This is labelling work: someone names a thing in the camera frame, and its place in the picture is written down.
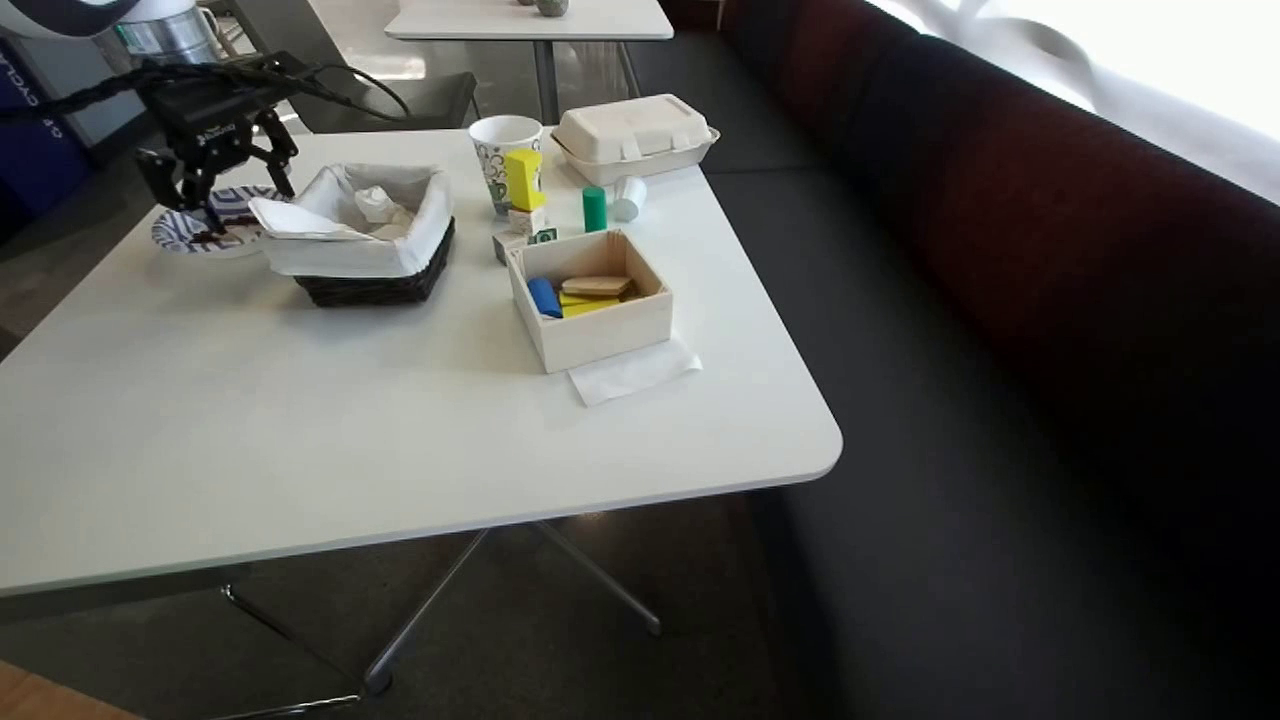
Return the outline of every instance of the small bottle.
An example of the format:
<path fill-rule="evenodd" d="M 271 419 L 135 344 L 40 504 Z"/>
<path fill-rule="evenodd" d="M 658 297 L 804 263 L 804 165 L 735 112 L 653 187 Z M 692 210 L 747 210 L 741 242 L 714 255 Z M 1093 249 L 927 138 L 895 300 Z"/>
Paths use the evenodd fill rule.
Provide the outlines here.
<path fill-rule="evenodd" d="M 607 215 L 617 222 L 617 225 L 634 225 L 637 215 L 642 215 L 642 210 L 643 210 L 643 179 L 642 178 L 629 178 L 629 179 L 621 179 L 614 191 L 607 191 Z"/>
<path fill-rule="evenodd" d="M 607 191 L 601 183 L 584 187 L 584 234 L 607 229 Z"/>

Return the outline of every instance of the chair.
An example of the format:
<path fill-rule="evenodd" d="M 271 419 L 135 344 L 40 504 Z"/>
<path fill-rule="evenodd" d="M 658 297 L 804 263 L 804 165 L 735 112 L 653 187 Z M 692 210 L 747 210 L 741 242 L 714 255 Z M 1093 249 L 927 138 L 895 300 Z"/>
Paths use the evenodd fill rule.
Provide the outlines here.
<path fill-rule="evenodd" d="M 404 116 L 404 110 L 385 88 L 360 85 L 352 71 L 343 71 L 349 64 L 310 0 L 229 0 L 229 9 L 261 51 L 288 51 L 310 67 L 326 67 L 315 76 L 326 91 L 335 91 L 385 116 Z M 311 134 L 460 130 L 470 112 L 475 112 L 471 71 L 385 85 L 408 105 L 404 122 L 382 122 L 371 112 L 305 91 L 295 91 L 288 105 Z"/>

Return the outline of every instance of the white paper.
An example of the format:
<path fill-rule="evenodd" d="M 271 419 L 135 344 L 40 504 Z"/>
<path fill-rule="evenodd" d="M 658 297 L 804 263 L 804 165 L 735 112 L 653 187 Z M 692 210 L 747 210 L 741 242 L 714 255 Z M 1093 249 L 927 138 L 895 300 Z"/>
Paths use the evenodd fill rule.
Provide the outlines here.
<path fill-rule="evenodd" d="M 404 211 L 382 183 L 352 191 L 365 225 L 385 229 L 397 211 Z"/>
<path fill-rule="evenodd" d="M 673 385 L 677 377 L 690 377 L 701 367 L 705 367 L 701 356 L 692 356 L 681 342 L 669 342 L 658 350 L 572 367 L 570 379 L 575 397 L 594 408 L 594 406 L 614 406 L 614 400 Z"/>

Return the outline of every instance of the green cap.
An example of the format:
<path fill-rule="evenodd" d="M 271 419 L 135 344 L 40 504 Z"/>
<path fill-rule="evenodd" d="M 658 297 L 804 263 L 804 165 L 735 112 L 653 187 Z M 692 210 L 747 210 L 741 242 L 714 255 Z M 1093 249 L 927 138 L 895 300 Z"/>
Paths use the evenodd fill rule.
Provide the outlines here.
<path fill-rule="evenodd" d="M 584 187 L 584 229 L 587 234 L 607 229 L 607 191 L 601 183 Z"/>

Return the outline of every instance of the blue object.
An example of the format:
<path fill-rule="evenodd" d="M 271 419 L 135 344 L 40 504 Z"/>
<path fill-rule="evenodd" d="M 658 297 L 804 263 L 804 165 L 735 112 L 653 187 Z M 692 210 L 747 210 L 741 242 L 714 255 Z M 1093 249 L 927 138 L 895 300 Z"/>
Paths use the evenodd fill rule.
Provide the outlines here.
<path fill-rule="evenodd" d="M 531 279 L 527 279 L 527 297 L 531 297 L 531 309 L 538 309 L 538 313 L 558 318 L 558 321 L 564 318 L 564 313 L 561 313 L 561 291 L 558 291 L 553 279 L 531 276 Z"/>
<path fill-rule="evenodd" d="M 0 110 L 33 110 L 43 97 L 14 64 L 0 40 Z M 0 201 L 3 229 L 21 229 L 53 211 L 90 179 L 90 160 L 79 146 L 57 122 L 0 125 Z"/>

